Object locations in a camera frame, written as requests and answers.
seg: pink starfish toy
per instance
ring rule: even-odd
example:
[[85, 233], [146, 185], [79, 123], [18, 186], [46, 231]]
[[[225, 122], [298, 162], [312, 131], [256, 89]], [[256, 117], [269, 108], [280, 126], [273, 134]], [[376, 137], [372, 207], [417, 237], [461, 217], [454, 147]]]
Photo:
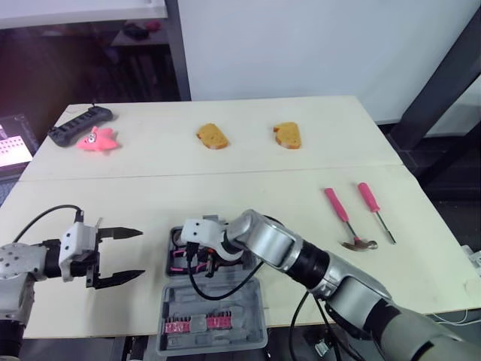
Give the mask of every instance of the pink starfish toy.
[[97, 126], [94, 126], [92, 132], [77, 143], [77, 148], [98, 152], [114, 149], [118, 146], [119, 144], [113, 140], [112, 128], [99, 129]]

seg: bread slice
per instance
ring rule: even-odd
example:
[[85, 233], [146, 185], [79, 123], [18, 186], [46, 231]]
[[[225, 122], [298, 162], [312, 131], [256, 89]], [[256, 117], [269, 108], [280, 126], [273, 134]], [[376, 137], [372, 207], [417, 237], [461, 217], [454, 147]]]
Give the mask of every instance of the bread slice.
[[294, 122], [277, 124], [274, 127], [276, 142], [288, 149], [298, 149], [301, 147], [301, 135], [298, 125]]
[[228, 140], [215, 124], [208, 123], [197, 132], [199, 138], [209, 149], [222, 149], [228, 146]]

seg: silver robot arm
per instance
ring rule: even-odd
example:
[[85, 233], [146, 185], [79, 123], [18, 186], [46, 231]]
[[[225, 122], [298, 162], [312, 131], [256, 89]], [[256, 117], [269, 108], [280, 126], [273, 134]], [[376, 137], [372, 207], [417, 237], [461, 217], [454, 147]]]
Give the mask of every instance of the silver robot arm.
[[0, 361], [18, 360], [23, 332], [34, 303], [34, 283], [62, 277], [64, 282], [86, 276], [86, 287], [117, 286], [144, 273], [131, 270], [100, 278], [102, 238], [141, 235], [123, 227], [96, 229], [83, 224], [83, 216], [64, 233], [62, 240], [41, 244], [10, 243], [0, 247]]
[[324, 300], [331, 318], [352, 337], [373, 338], [388, 361], [479, 360], [478, 347], [429, 318], [397, 306], [370, 275], [253, 210], [226, 226], [211, 220], [187, 220], [180, 240], [213, 248], [229, 261], [244, 251], [252, 252]]

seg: pink screwdriver handle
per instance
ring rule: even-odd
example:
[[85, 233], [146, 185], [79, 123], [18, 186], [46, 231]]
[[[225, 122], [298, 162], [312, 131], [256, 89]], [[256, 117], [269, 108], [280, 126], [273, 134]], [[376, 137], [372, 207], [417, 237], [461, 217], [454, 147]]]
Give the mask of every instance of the pink screwdriver handle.
[[336, 211], [339, 218], [343, 222], [349, 221], [346, 210], [344, 209], [343, 205], [339, 202], [339, 199], [337, 199], [336, 193], [334, 193], [334, 190], [332, 188], [325, 188], [324, 193], [329, 198], [329, 201], [331, 202], [332, 207], [334, 207], [334, 210]]
[[364, 198], [364, 201], [368, 205], [371, 212], [378, 212], [381, 208], [379, 207], [379, 205], [377, 205], [376, 199], [374, 198], [373, 193], [369, 189], [369, 186], [363, 182], [358, 184], [358, 189], [359, 192], [361, 192], [362, 198]]

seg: open tool case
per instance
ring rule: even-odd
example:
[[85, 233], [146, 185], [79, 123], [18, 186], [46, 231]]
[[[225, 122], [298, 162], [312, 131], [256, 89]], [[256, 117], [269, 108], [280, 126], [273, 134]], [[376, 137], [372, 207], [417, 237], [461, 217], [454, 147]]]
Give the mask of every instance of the open tool case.
[[[204, 216], [219, 222], [217, 216]], [[171, 282], [164, 287], [156, 349], [160, 356], [180, 356], [252, 350], [268, 342], [260, 283], [251, 278], [240, 290], [226, 299], [209, 301], [193, 289], [186, 269], [186, 257], [175, 256], [175, 245], [182, 227], [169, 235], [167, 275]], [[199, 288], [217, 296], [235, 288], [257, 265], [251, 253], [244, 253], [235, 265], [219, 267], [212, 278], [205, 277], [205, 265], [194, 257], [192, 268]]]

